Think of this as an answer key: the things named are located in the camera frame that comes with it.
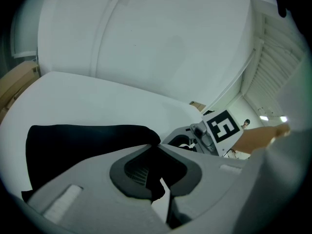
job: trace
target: black fabric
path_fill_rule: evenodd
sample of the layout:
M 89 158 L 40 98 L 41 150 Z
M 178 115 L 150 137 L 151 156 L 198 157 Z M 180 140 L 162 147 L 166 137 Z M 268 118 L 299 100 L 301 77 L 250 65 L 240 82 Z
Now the black fabric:
M 32 126 L 26 141 L 26 161 L 33 191 L 80 161 L 128 147 L 158 145 L 159 136 L 144 126 Z

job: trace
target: white louvered panel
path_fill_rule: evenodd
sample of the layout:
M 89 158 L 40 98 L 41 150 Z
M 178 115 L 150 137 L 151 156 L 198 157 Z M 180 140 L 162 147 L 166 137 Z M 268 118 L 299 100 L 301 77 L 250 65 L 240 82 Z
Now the white louvered panel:
M 262 18 L 261 54 L 245 97 L 259 115 L 279 117 L 283 112 L 275 96 L 298 67 L 307 45 L 293 25 L 264 14 Z

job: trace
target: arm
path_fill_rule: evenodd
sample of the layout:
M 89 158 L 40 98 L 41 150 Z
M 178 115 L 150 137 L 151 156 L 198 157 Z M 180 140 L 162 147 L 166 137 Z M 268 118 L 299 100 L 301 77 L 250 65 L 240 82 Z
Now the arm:
M 276 127 L 259 127 L 244 130 L 243 135 L 235 143 L 232 149 L 251 154 L 255 149 L 268 146 L 272 139 L 285 136 L 289 132 L 289 125 L 286 123 Z

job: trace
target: light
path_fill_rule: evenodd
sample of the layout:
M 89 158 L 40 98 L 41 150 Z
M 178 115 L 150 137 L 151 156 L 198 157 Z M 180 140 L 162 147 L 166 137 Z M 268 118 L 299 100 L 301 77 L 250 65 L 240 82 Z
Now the light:
M 281 116 L 280 118 L 281 118 L 282 122 L 286 122 L 287 121 L 287 117 L 286 116 Z
M 262 119 L 262 120 L 269 120 L 269 118 L 266 117 L 266 116 L 260 116 L 260 119 Z

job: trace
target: black and white square marker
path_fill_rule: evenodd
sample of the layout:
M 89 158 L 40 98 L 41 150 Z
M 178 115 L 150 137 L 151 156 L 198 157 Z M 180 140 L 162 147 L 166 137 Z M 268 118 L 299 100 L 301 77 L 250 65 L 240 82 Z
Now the black and white square marker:
M 224 111 L 216 117 L 208 120 L 207 124 L 217 143 L 233 136 L 239 132 L 240 129 L 228 111 Z

